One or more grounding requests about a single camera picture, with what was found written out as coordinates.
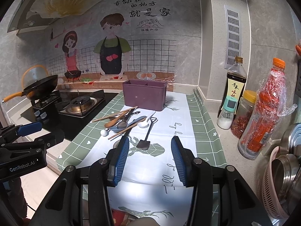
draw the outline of red heart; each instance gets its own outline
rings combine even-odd
[[[107,56],[106,59],[111,62],[113,60],[112,55]]]

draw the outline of white countertop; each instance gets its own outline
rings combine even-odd
[[[120,92],[120,90],[109,90],[105,92]],[[15,125],[25,125],[30,123],[30,121],[20,116],[20,114],[23,113],[30,106],[31,103],[28,99],[25,99],[19,104],[17,104],[7,113],[10,121]],[[223,130],[217,126],[217,113],[209,113],[209,115],[219,135],[227,163],[233,165],[240,172],[240,174],[249,184],[254,193],[258,195],[257,184],[258,181],[261,181],[263,177],[264,170],[262,168],[266,166],[268,162],[268,157],[264,157],[260,154],[255,161],[251,161],[244,158],[237,149],[238,139],[231,133],[230,130]],[[26,138],[29,141],[33,141],[35,138],[45,135],[47,133],[49,133],[47,130],[42,129],[37,133],[33,133],[26,136]],[[69,140],[64,139],[62,143],[47,150],[46,158],[48,167],[57,174],[60,174],[61,172],[58,169],[55,160],[64,151],[64,149],[66,149],[69,143]]]

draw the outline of green shirt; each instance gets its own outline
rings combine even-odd
[[[101,46],[103,44],[103,40],[101,40],[94,48],[95,53],[100,53]],[[120,38],[120,46],[123,53],[131,51],[131,46],[126,39]],[[113,39],[106,39],[104,46],[105,47],[116,47],[118,45],[117,37]]]

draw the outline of black glass cooktop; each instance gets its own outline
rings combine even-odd
[[[74,98],[74,92],[60,92],[64,95],[64,100],[68,98],[72,100]],[[80,95],[91,95],[91,92],[80,92]],[[54,132],[61,129],[65,133],[65,139],[72,141],[77,134],[117,95],[117,93],[104,93],[104,100],[96,106],[91,112],[86,116],[79,118],[75,116],[62,115],[59,114],[57,109],[48,108],[47,118],[48,121],[45,123],[42,121],[43,128],[49,132]],[[37,119],[34,115],[34,110],[32,106],[24,111],[21,116],[26,118],[31,122],[36,122]]]

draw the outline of purple utensil holder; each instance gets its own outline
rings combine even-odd
[[[162,111],[165,105],[167,82],[128,80],[122,83],[124,104],[141,109]]]

